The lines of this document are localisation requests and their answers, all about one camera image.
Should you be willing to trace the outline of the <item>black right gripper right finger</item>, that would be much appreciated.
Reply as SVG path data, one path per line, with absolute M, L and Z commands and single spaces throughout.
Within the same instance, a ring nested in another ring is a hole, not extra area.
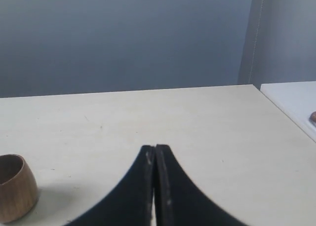
M 155 147 L 158 226 L 244 226 L 210 200 L 188 177 L 168 145 Z

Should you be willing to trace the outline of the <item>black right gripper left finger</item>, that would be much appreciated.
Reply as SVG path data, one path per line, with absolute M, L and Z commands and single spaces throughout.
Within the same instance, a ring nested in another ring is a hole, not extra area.
M 155 148 L 143 145 L 133 164 L 100 202 L 68 226 L 150 226 L 152 220 Z

